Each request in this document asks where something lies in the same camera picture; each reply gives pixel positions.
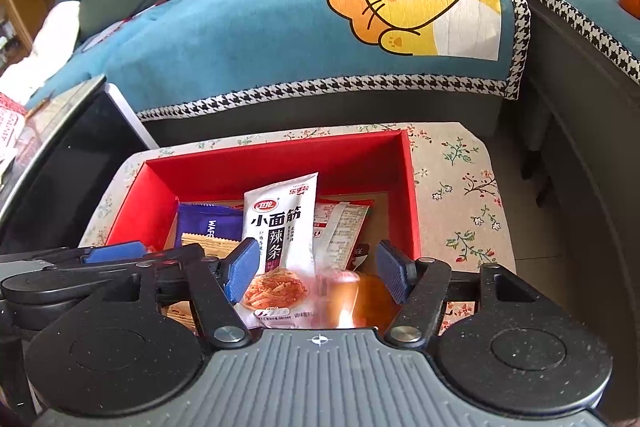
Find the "red cardboard box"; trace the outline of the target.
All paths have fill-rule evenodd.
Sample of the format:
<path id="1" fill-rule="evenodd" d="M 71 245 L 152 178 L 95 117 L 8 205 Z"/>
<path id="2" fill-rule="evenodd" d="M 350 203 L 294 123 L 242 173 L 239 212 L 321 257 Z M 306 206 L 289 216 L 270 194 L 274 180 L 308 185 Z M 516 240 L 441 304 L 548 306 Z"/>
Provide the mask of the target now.
<path id="1" fill-rule="evenodd" d="M 178 207 L 188 202 L 240 202 L 265 239 L 310 219 L 317 197 L 347 200 L 383 194 L 387 225 L 378 234 L 411 259 L 420 255 L 416 189 L 409 138 L 401 130 L 326 135 L 204 150 L 142 164 L 107 244 L 139 242 L 151 251 L 168 243 Z"/>

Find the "black glass coffee table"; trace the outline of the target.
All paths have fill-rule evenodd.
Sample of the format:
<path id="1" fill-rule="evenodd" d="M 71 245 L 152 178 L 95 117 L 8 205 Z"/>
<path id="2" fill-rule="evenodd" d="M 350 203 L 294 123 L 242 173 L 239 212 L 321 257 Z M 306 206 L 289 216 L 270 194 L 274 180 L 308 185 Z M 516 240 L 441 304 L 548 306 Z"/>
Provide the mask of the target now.
<path id="1" fill-rule="evenodd" d="M 26 122 L 1 180 L 1 259 L 76 247 L 113 176 L 158 144 L 105 77 L 79 83 Z"/>

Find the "red white long snack packet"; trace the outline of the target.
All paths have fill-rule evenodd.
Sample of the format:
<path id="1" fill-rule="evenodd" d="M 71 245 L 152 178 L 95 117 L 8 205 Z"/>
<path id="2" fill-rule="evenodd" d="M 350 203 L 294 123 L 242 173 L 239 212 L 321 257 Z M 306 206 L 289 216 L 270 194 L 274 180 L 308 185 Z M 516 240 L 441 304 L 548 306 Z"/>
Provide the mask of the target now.
<path id="1" fill-rule="evenodd" d="M 314 267 L 317 273 L 351 270 L 372 199 L 318 199 L 314 204 Z"/>

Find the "white bag on table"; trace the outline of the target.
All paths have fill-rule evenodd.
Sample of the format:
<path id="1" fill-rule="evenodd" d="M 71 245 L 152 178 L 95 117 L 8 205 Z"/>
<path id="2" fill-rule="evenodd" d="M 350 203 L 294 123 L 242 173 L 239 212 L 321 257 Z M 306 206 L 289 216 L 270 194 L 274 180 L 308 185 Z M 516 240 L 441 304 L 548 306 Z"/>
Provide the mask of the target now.
<path id="1" fill-rule="evenodd" d="M 26 109 L 5 94 L 0 94 L 1 172 L 9 168 L 16 155 L 16 143 L 26 122 Z"/>

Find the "blue wafer biscuit packet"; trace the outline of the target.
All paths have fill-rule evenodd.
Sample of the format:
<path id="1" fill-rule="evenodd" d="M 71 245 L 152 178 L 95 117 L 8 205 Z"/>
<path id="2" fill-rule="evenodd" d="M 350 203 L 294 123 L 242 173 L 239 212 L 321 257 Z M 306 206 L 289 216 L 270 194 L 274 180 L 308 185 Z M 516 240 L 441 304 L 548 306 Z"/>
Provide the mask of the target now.
<path id="1" fill-rule="evenodd" d="M 181 245 L 183 233 L 240 241 L 243 231 L 243 211 L 210 204 L 178 205 L 175 246 Z"/>

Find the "mooncake pastry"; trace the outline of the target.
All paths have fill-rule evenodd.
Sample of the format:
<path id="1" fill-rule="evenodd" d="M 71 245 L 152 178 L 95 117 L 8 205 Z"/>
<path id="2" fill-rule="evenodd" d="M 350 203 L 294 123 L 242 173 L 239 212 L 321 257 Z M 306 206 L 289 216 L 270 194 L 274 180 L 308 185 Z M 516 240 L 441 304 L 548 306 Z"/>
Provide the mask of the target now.
<path id="1" fill-rule="evenodd" d="M 358 294 L 352 312 L 352 321 L 356 327 L 374 327 L 384 332 L 394 321 L 399 309 L 400 306 L 395 303 L 379 277 L 359 275 Z"/>

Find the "white spicy gluten strip packet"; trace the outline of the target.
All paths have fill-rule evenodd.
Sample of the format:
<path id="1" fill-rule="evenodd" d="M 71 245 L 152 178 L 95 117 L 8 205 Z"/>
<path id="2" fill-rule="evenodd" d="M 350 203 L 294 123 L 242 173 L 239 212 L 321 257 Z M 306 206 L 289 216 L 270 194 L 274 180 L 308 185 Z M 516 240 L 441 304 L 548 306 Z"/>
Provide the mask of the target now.
<path id="1" fill-rule="evenodd" d="M 248 329 L 309 329 L 314 325 L 314 204 L 318 174 L 244 194 L 243 236 L 256 239 L 259 268 L 235 311 Z"/>

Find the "vacuum packed mini sausages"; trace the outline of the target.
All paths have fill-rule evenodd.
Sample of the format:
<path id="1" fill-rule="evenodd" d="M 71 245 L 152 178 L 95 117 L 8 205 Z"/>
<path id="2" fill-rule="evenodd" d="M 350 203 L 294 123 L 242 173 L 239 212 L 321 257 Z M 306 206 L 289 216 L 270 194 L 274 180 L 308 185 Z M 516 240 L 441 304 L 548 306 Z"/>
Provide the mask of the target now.
<path id="1" fill-rule="evenodd" d="M 317 277 L 314 327 L 354 329 L 360 276 L 352 271 L 324 271 Z"/>

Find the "tan biscuit packet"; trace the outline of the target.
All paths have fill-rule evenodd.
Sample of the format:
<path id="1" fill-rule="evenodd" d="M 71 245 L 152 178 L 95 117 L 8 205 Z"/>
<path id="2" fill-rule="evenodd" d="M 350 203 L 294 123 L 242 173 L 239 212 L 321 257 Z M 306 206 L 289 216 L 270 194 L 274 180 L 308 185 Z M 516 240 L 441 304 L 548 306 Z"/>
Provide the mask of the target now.
<path id="1" fill-rule="evenodd" d="M 240 245 L 240 241 L 234 241 L 233 239 L 218 239 L 218 237 L 193 233 L 182 233 L 178 238 L 179 246 L 188 246 L 191 244 L 200 245 L 203 248 L 204 255 L 206 257 L 224 259 L 232 253 L 235 247 Z M 165 317 L 169 317 L 171 320 L 186 326 L 186 328 L 190 329 L 193 334 L 198 333 L 190 305 L 187 301 L 179 301 L 173 305 L 163 307 L 162 314 L 165 315 Z"/>

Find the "white duck neck snack packet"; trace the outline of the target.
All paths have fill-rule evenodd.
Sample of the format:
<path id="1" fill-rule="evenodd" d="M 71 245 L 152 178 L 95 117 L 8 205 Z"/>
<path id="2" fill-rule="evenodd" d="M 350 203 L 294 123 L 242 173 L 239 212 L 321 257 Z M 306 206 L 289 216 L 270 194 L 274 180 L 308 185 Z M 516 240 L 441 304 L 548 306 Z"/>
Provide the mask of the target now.
<path id="1" fill-rule="evenodd" d="M 369 257 L 370 245 L 366 243 L 357 244 L 352 250 L 352 254 L 350 255 L 349 262 L 347 265 L 347 269 L 349 271 L 357 271 L 361 265 L 367 260 Z"/>

